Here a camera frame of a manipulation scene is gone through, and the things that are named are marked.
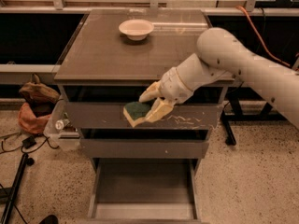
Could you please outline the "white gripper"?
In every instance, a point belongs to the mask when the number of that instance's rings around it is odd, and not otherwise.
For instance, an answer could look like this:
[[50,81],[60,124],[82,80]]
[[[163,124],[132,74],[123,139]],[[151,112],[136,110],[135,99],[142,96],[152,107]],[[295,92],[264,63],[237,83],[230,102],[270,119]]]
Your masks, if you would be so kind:
[[160,81],[153,82],[140,95],[140,103],[157,98],[146,115],[145,121],[153,123],[162,119],[174,109],[175,104],[183,104],[192,95],[193,91],[185,86],[178,75],[177,69],[172,67],[162,76]]

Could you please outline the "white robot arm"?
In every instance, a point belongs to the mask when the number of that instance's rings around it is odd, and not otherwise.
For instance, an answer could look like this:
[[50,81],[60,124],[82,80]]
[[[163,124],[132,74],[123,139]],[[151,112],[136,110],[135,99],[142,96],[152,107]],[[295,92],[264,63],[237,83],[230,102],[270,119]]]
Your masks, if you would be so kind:
[[197,40],[196,52],[141,94],[141,103],[154,102],[145,121],[163,118],[174,105],[184,103],[198,88],[219,80],[227,72],[239,77],[299,127],[299,74],[251,52],[221,28],[204,31]]

